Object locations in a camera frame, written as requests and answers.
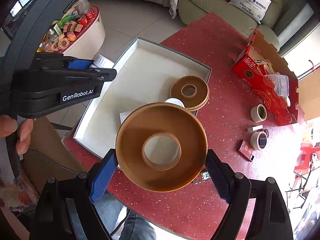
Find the red table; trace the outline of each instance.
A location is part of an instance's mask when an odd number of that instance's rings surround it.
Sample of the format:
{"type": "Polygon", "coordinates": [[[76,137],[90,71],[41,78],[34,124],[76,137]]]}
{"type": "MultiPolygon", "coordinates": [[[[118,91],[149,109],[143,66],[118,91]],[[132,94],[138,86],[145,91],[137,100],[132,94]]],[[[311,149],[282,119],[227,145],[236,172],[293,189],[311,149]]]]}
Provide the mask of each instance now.
{"type": "MultiPolygon", "coordinates": [[[[299,116],[297,124],[278,127],[273,115],[268,113],[263,122],[270,134],[267,147],[254,153],[252,163],[237,152],[240,140],[249,141],[251,136],[246,128],[255,125],[250,118],[250,109],[262,102],[249,85],[230,70],[246,42],[232,26],[215,14],[208,14],[162,44],[212,68],[208,82],[210,99],[197,114],[207,134],[208,148],[212,148],[223,162],[229,163],[235,172],[242,172],[250,179],[274,177],[284,192],[299,155],[303,118],[299,116]]],[[[72,138],[66,145],[88,169],[100,161],[72,138]]],[[[156,193],[137,187],[121,171],[116,171],[108,191],[152,223],[191,239],[210,239],[227,209],[211,181],[156,193]]],[[[238,239],[245,237],[253,207],[254,200],[249,200],[238,239]]]]}

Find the cardboard box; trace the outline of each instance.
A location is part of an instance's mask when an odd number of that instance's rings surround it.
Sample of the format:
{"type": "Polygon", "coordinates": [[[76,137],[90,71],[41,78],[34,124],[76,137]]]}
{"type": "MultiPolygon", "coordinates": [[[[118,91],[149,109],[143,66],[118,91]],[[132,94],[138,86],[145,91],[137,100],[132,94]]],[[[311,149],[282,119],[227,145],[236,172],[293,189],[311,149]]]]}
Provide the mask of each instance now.
{"type": "Polygon", "coordinates": [[[269,44],[257,29],[231,69],[238,77],[250,84],[253,92],[262,97],[264,106],[274,114],[279,126],[297,123],[296,105],[299,102],[297,77],[289,70],[288,63],[278,55],[276,48],[269,44]],[[290,107],[287,106],[284,98],[278,96],[274,89],[275,85],[261,73],[260,66],[255,60],[269,60],[275,72],[288,76],[290,107]]]}

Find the tape roll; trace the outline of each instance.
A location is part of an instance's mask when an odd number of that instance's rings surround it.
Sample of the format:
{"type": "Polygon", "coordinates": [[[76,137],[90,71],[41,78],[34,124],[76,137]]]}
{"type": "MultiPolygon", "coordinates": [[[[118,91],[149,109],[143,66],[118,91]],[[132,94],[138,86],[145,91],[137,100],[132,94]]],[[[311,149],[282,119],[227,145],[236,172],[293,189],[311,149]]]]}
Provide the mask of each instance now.
{"type": "Polygon", "coordinates": [[[262,122],[267,119],[267,110],[260,104],[251,108],[250,115],[254,122],[262,122]]]}
{"type": "Polygon", "coordinates": [[[151,168],[166,171],[173,168],[181,157],[181,145],[171,133],[151,135],[142,146],[142,158],[151,168]]]}
{"type": "Polygon", "coordinates": [[[175,104],[177,106],[181,106],[183,108],[184,107],[184,104],[182,103],[181,100],[177,99],[177,98],[168,98],[166,101],[164,101],[165,103],[171,103],[171,104],[175,104]]]}
{"type": "Polygon", "coordinates": [[[181,100],[187,110],[196,111],[208,102],[209,87],[197,76],[185,76],[172,85],[170,97],[181,100]]]}
{"type": "Polygon", "coordinates": [[[250,144],[254,150],[263,150],[268,143],[268,137],[265,132],[255,132],[251,135],[250,144]]]}
{"type": "Polygon", "coordinates": [[[192,182],[202,170],[207,150],[199,120],[183,107],[164,102],[133,111],[116,138],[116,155],[124,174],[137,186],[156,192],[177,190],[192,182]],[[156,169],[143,158],[145,142],[156,134],[172,135],[180,144],[180,159],[169,169],[156,169]]]}

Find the gray floor tile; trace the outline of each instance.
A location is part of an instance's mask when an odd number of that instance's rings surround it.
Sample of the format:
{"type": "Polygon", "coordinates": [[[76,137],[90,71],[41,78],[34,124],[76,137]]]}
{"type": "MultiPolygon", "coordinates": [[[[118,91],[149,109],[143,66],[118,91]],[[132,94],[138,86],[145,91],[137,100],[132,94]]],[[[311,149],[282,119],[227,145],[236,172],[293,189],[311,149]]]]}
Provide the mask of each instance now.
{"type": "Polygon", "coordinates": [[[65,130],[56,130],[58,135],[60,136],[61,139],[64,138],[65,134],[68,132],[68,131],[65,131],[65,130]]]}
{"type": "Polygon", "coordinates": [[[126,50],[127,47],[134,41],[134,38],[131,38],[124,46],[121,47],[115,54],[113,54],[109,59],[115,63],[121,54],[126,50]]]}
{"type": "Polygon", "coordinates": [[[82,104],[83,104],[85,107],[87,107],[89,103],[90,103],[90,100],[85,101],[85,102],[82,102],[82,104]]]}
{"type": "Polygon", "coordinates": [[[50,122],[60,123],[62,121],[64,115],[68,111],[68,109],[69,109],[69,107],[66,107],[66,108],[61,109],[59,111],[56,111],[52,114],[48,114],[47,118],[50,122]]]}
{"type": "Polygon", "coordinates": [[[97,54],[101,54],[106,58],[110,58],[113,54],[115,54],[124,44],[126,44],[132,38],[123,33],[113,31],[111,29],[105,28],[106,37],[104,38],[104,42],[97,52],[97,54]]]}
{"type": "Polygon", "coordinates": [[[179,16],[172,19],[171,15],[165,15],[140,32],[137,37],[161,43],[172,34],[183,29],[185,26],[186,25],[180,20],[179,16]]]}
{"type": "Polygon", "coordinates": [[[169,8],[144,0],[89,0],[100,9],[106,28],[134,37],[169,14],[169,8]]]}
{"type": "Polygon", "coordinates": [[[63,117],[60,124],[66,125],[69,127],[74,127],[74,125],[78,122],[78,120],[82,117],[85,106],[82,103],[76,104],[74,106],[70,106],[67,113],[63,117]]]}

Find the white bottle cap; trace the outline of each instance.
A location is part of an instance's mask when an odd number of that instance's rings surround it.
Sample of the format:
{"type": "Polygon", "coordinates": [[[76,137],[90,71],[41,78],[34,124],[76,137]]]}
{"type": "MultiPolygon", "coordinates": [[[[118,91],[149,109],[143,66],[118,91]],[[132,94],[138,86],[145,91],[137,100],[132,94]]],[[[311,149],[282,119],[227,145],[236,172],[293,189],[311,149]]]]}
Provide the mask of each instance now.
{"type": "Polygon", "coordinates": [[[94,57],[93,63],[100,68],[112,68],[114,65],[114,63],[111,60],[107,59],[106,57],[103,57],[100,54],[94,57]]]}
{"type": "Polygon", "coordinates": [[[288,106],[291,106],[289,97],[283,97],[288,106]]]}

